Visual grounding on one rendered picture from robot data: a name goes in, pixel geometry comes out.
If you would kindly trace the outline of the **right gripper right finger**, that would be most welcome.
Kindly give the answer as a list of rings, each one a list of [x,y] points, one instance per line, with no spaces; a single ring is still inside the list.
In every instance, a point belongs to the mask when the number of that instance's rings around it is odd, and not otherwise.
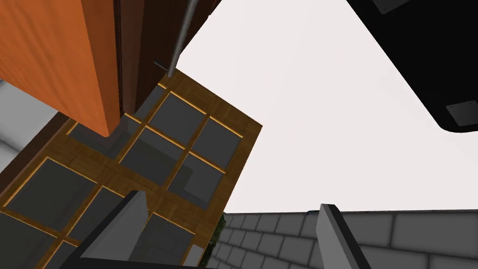
[[[371,269],[335,205],[320,205],[316,235],[325,269]]]

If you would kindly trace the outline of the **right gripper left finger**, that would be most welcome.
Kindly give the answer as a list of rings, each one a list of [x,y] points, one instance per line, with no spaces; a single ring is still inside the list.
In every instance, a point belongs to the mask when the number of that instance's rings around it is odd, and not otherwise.
[[[130,255],[148,220],[144,191],[130,191],[59,269],[150,269]]]

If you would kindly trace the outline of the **wooden framed window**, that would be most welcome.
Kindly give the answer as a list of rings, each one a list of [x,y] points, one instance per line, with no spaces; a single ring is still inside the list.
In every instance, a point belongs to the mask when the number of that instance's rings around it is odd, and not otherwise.
[[[109,137],[57,113],[0,173],[0,269],[59,269],[133,190],[132,262],[199,265],[262,125],[181,71]]]

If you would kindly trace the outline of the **dark brown cabinet door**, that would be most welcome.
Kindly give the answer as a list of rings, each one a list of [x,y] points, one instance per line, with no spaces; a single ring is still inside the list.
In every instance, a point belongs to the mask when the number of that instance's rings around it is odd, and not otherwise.
[[[221,0],[199,0],[183,50]],[[167,71],[188,0],[114,0],[119,105],[134,114]]]

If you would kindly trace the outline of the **orange wooden cabinet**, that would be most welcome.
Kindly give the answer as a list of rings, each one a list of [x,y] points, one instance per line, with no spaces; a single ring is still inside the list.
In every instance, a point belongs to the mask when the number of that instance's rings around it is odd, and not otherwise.
[[[110,135],[120,121],[114,0],[0,0],[0,78]]]

